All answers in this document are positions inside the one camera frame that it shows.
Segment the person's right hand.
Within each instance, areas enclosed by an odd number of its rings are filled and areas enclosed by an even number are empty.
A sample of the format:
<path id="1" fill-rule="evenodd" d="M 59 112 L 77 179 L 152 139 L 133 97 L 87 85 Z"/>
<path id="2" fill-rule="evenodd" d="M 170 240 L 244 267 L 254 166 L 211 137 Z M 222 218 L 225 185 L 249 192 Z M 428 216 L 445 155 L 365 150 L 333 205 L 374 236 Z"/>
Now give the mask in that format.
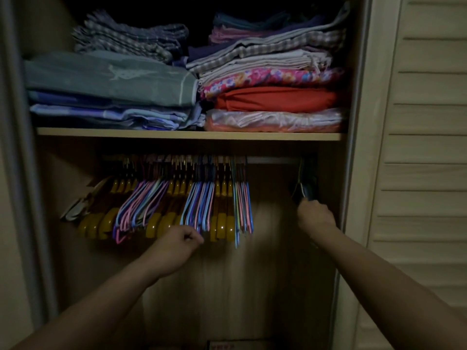
<path id="1" fill-rule="evenodd" d="M 313 215 L 298 215 L 297 223 L 302 231 L 314 238 L 325 231 L 336 229 L 336 222 L 328 206 L 319 203 L 319 212 Z"/>

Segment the person's left forearm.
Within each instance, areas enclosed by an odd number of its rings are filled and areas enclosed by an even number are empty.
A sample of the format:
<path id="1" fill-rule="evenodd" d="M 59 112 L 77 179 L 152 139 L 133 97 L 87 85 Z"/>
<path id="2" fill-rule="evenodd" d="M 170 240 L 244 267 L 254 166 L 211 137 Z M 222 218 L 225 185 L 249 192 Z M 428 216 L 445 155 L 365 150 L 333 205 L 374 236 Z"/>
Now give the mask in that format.
<path id="1" fill-rule="evenodd" d="M 137 260 L 10 350 L 88 350 L 113 331 L 160 276 L 161 263 Z"/>

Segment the row of yellow wooden hangers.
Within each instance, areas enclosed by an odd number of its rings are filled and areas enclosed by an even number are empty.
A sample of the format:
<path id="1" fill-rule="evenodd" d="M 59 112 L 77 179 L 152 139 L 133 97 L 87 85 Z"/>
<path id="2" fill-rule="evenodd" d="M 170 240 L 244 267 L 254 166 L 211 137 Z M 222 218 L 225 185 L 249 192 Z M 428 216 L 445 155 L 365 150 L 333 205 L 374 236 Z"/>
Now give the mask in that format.
<path id="1" fill-rule="evenodd" d="M 201 155 L 104 155 L 104 176 L 69 211 L 81 237 L 161 238 L 187 225 L 208 240 L 238 243 L 235 158 Z"/>

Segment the orange fabric in clear plastic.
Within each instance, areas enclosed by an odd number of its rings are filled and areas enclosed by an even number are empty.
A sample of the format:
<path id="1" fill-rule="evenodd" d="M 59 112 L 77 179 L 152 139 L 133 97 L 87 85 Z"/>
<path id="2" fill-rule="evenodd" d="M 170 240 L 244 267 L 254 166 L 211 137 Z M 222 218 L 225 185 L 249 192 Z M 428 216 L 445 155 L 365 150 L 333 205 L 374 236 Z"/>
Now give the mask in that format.
<path id="1" fill-rule="evenodd" d="M 343 108 L 314 113 L 209 110 L 204 124 L 206 131 L 251 133 L 346 133 L 347 128 Z"/>

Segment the red orange folded fabric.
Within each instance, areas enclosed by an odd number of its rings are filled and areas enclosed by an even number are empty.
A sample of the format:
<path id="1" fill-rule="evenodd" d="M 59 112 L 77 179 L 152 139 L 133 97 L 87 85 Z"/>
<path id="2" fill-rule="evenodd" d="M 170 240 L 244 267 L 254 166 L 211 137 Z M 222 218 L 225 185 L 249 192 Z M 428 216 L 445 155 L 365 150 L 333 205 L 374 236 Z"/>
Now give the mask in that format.
<path id="1" fill-rule="evenodd" d="M 214 108 L 225 111 L 314 113 L 335 108 L 345 95 L 325 88 L 249 87 L 220 94 Z"/>

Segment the white plastic hanger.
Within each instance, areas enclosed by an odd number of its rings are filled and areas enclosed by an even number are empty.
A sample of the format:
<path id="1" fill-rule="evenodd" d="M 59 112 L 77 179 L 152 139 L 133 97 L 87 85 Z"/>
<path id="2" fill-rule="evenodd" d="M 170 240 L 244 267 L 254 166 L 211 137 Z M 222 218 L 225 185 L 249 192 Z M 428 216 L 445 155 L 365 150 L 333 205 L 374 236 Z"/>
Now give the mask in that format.
<path id="1" fill-rule="evenodd" d="M 95 185 L 89 186 L 92 190 L 85 197 L 77 199 L 65 209 L 65 212 L 60 217 L 60 221 L 73 222 L 87 215 L 90 207 L 96 202 L 98 195 L 104 190 L 110 178 L 111 176 L 105 177 Z"/>

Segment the cream louvered wardrobe door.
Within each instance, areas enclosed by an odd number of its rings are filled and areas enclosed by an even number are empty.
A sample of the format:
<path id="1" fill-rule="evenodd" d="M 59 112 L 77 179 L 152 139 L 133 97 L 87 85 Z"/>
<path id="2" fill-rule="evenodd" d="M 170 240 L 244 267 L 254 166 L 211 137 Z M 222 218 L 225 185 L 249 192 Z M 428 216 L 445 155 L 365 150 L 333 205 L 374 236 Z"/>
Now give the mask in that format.
<path id="1" fill-rule="evenodd" d="M 467 0 L 371 0 L 347 235 L 467 321 Z"/>

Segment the pink floral folded fabric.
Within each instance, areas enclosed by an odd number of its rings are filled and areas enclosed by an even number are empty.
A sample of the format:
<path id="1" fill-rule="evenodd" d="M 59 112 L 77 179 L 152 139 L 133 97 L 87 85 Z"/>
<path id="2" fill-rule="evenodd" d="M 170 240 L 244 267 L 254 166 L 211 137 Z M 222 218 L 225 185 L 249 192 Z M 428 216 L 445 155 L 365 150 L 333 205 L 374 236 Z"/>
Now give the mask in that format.
<path id="1" fill-rule="evenodd" d="M 241 88 L 252 87 L 328 87 L 347 76 L 345 68 L 308 71 L 280 68 L 254 68 L 214 79 L 200 86 L 199 98 L 213 101 L 219 95 Z"/>

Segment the blue purple folded bed sheet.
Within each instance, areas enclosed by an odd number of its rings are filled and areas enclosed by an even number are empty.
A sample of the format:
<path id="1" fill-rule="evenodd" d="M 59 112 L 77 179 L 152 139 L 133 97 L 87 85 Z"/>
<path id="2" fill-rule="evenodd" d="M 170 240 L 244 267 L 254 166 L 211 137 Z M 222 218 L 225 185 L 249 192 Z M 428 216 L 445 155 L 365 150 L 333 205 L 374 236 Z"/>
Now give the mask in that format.
<path id="1" fill-rule="evenodd" d="M 180 131 L 202 128 L 206 115 L 200 103 L 188 107 L 138 105 L 106 98 L 27 91 L 30 111 L 40 122 L 98 128 Z"/>

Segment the grey-green folded blanket bird print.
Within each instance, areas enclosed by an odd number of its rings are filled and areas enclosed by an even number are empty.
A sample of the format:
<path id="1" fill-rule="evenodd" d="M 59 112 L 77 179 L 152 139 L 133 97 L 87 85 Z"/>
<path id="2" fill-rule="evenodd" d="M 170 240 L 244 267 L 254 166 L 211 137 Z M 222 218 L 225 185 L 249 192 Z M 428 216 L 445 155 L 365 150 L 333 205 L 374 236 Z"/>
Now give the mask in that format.
<path id="1" fill-rule="evenodd" d="M 187 70 L 136 58 L 51 52 L 23 61 L 28 90 L 163 107 L 190 107 L 198 80 Z"/>

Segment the pink purple folded fabric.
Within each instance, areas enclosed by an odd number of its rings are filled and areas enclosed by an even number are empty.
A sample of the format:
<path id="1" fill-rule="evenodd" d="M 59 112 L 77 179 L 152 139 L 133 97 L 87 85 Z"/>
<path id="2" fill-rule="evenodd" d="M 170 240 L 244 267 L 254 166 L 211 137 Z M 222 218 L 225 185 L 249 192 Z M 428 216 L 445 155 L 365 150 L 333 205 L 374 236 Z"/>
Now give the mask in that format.
<path id="1" fill-rule="evenodd" d="M 326 21 L 325 15 L 315 15 L 311 19 L 308 19 L 303 22 L 292 22 L 287 23 L 286 26 L 283 26 L 277 30 L 261 30 L 261 31 L 252 31 L 252 30 L 241 30 L 231 27 L 226 27 L 224 25 L 215 26 L 212 29 L 211 34 L 208 37 L 209 45 L 219 45 L 225 44 L 227 42 L 245 39 L 245 38 L 265 38 L 267 36 L 278 35 L 288 31 L 297 30 L 301 28 L 309 28 L 314 26 L 324 25 Z"/>

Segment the teal folded fabric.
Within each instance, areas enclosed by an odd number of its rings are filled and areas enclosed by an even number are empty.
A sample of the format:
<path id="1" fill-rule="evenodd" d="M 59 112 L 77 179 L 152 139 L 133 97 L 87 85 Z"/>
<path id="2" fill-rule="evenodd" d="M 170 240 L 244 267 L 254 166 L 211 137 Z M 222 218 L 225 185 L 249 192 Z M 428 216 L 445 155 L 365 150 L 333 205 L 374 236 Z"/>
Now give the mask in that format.
<path id="1" fill-rule="evenodd" d="M 213 26 L 249 31 L 269 31 L 283 28 L 291 18 L 291 13 L 287 11 L 272 13 L 217 11 L 213 17 Z"/>

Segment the grey checked folded fabric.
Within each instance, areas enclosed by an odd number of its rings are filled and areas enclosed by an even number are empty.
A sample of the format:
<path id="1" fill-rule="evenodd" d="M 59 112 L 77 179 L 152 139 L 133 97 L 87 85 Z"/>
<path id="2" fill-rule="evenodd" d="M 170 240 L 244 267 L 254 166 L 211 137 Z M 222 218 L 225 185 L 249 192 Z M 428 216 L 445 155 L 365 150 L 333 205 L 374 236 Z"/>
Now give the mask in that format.
<path id="1" fill-rule="evenodd" d="M 189 29 L 180 23 L 138 28 L 118 23 L 106 11 L 97 10 L 73 28 L 72 37 L 78 53 L 109 51 L 171 64 L 184 55 Z"/>

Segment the metal clothes rail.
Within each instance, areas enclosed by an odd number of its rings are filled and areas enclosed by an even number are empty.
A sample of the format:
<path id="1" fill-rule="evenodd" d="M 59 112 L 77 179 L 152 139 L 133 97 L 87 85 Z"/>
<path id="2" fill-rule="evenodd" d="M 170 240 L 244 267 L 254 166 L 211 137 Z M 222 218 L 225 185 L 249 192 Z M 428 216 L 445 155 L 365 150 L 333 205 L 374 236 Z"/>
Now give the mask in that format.
<path id="1" fill-rule="evenodd" d="M 102 156 L 107 162 L 144 162 L 144 163 L 239 163 L 266 165 L 294 165 L 300 162 L 298 157 L 272 156 L 222 156 L 222 155 L 171 155 L 171 154 L 109 154 Z"/>

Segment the cream wardrobe door frame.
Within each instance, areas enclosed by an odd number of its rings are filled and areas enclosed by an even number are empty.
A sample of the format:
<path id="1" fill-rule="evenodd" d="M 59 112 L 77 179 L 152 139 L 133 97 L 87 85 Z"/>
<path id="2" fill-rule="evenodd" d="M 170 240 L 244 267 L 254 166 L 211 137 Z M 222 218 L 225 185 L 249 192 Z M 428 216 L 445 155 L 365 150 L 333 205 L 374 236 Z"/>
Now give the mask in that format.
<path id="1" fill-rule="evenodd" d="M 19 249 L 26 315 L 37 330 L 59 315 L 36 133 L 28 111 L 13 0 L 0 0 L 0 152 Z"/>

